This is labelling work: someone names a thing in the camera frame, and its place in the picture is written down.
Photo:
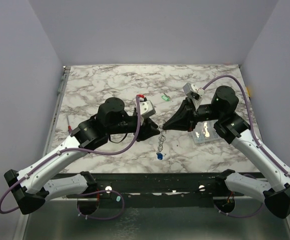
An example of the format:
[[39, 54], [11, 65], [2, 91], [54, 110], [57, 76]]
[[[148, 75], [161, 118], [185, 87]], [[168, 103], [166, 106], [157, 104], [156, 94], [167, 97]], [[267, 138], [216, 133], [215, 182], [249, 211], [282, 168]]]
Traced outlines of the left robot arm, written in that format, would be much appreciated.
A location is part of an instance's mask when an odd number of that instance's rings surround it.
[[[97, 184], [90, 173], [81, 172], [61, 179], [54, 179], [54, 176], [87, 154], [120, 155], [135, 142], [159, 135], [157, 124], [151, 120], [154, 114], [153, 103], [143, 95], [136, 96], [133, 115], [126, 113], [121, 99], [111, 97], [105, 100], [95, 115], [81, 122], [53, 151], [25, 169], [11, 169], [4, 174], [9, 186], [7, 193], [12, 193], [17, 203], [15, 209], [28, 215], [41, 208], [48, 200], [67, 195], [82, 195], [86, 198], [92, 196]], [[134, 137], [122, 150], [97, 150], [109, 142], [112, 135], [117, 134], [133, 134]]]

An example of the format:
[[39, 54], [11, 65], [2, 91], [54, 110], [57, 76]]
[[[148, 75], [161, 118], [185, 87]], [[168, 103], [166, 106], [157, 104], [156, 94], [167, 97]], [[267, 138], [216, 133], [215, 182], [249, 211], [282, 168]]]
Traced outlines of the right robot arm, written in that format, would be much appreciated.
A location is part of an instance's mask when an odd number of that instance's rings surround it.
[[235, 91], [222, 85], [210, 104], [201, 104], [205, 93], [202, 88], [187, 83], [183, 90], [186, 99], [163, 130], [191, 132], [197, 123], [214, 120], [216, 133], [243, 153], [266, 178], [251, 179], [229, 169], [216, 178], [215, 191], [222, 196], [231, 191], [249, 196], [264, 203], [280, 219], [290, 215], [290, 168], [253, 135], [251, 125], [235, 112], [239, 102]]

